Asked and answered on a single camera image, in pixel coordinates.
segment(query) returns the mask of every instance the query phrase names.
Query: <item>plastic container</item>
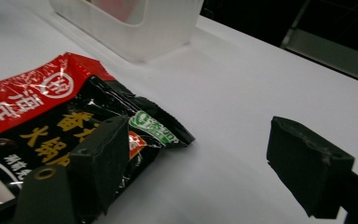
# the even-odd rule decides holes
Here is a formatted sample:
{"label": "plastic container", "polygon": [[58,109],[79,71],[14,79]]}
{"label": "plastic container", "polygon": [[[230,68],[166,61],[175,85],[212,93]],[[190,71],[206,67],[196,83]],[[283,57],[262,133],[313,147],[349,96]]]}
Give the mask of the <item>plastic container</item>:
{"label": "plastic container", "polygon": [[144,61],[190,40],[203,0],[49,2],[57,13],[122,58]]}

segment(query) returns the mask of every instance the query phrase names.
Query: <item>dark background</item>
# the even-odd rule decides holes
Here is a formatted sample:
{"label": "dark background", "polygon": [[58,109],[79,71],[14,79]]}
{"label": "dark background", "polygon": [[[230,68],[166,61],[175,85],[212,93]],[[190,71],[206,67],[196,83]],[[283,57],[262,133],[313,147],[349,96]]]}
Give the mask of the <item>dark background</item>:
{"label": "dark background", "polygon": [[[305,0],[205,0],[201,15],[279,47]],[[312,0],[297,28],[358,50],[358,0]]]}

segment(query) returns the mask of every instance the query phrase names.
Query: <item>white surface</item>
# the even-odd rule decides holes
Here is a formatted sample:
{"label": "white surface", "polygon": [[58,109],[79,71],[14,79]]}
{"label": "white surface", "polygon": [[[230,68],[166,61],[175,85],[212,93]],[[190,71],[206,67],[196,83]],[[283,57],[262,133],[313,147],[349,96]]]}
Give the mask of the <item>white surface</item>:
{"label": "white surface", "polygon": [[103,62],[130,90],[197,138],[165,150],[97,224],[343,223],[308,218],[268,166],[272,116],[296,120],[356,158],[358,81],[200,18],[191,42],[146,63],[123,61],[47,1],[0,0],[0,79],[66,51]]}

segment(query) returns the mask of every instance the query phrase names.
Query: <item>green logo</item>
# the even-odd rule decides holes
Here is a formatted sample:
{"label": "green logo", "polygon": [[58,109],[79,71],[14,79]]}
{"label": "green logo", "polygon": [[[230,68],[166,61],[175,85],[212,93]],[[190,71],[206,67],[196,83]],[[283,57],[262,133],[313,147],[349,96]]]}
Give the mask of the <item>green logo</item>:
{"label": "green logo", "polygon": [[138,111],[130,118],[130,126],[149,133],[157,138],[162,144],[178,143],[179,139],[164,125],[153,119],[143,110]]}

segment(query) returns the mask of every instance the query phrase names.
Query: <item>red label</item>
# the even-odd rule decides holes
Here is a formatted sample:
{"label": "red label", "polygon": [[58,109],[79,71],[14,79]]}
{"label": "red label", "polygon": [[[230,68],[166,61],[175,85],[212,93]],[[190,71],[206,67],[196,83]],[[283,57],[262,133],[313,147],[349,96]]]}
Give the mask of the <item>red label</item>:
{"label": "red label", "polygon": [[72,99],[92,75],[114,80],[100,62],[65,53],[35,70],[0,81],[0,133]]}
{"label": "red label", "polygon": [[147,143],[141,136],[135,132],[130,131],[130,160],[138,154]]}

